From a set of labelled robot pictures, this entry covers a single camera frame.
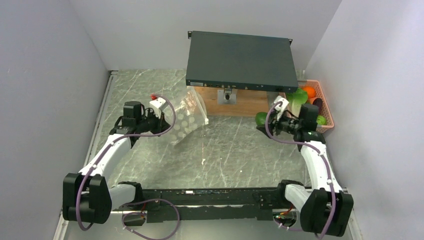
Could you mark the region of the green fake lime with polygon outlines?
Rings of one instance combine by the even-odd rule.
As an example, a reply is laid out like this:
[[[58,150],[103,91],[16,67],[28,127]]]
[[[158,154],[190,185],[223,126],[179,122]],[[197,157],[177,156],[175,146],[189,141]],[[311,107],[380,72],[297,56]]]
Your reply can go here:
[[[316,118],[316,123],[321,126],[326,126],[328,124],[327,118],[323,115],[318,115]]]

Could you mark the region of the dark green fake avocado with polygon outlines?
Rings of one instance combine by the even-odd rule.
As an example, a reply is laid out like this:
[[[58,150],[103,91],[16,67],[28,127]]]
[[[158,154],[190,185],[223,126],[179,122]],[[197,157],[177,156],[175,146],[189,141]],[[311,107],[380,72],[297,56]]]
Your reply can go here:
[[[269,124],[272,122],[272,116],[270,115],[268,117],[268,120],[266,120],[267,112],[258,112],[255,115],[255,122],[257,127],[265,127],[266,124]]]

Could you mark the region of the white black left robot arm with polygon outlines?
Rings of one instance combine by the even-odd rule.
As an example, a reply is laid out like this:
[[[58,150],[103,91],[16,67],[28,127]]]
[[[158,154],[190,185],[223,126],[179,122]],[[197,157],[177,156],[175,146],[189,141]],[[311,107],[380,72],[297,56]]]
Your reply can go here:
[[[121,206],[139,209],[144,203],[140,183],[122,181],[109,187],[108,179],[139,138],[162,136],[175,121],[175,109],[163,96],[153,95],[148,107],[139,101],[125,102],[100,151],[79,172],[68,173],[63,179],[62,217],[86,231],[89,227],[84,223],[103,224],[111,211]]]

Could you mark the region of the green fake leafy vegetable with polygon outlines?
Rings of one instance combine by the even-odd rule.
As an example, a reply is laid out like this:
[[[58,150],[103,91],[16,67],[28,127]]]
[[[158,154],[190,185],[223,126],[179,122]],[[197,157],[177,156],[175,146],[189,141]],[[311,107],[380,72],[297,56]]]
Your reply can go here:
[[[297,88],[295,92],[286,93],[286,99],[289,101],[287,109],[296,117],[299,116],[301,107],[308,101],[308,94],[301,88]]]

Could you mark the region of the orange fake fruit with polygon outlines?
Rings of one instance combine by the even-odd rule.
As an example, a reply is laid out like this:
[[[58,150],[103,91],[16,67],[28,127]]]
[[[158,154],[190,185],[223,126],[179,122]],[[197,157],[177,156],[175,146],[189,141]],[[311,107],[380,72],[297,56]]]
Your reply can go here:
[[[303,90],[303,91],[305,91],[305,92],[307,93],[307,97],[308,97],[308,99],[312,99],[312,98],[315,98],[315,97],[317,96],[317,92],[316,92],[316,90],[315,90],[315,88],[314,88],[314,87],[311,87],[311,86],[304,86],[304,87],[302,88],[302,90]]]

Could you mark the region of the polka dot zip top bag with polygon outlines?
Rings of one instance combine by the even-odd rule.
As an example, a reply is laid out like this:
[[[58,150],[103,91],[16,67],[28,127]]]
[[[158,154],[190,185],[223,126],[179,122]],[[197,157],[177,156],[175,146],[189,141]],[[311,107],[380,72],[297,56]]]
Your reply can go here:
[[[164,137],[171,145],[175,146],[197,128],[209,124],[205,102],[193,86],[188,86],[170,102],[176,119]]]

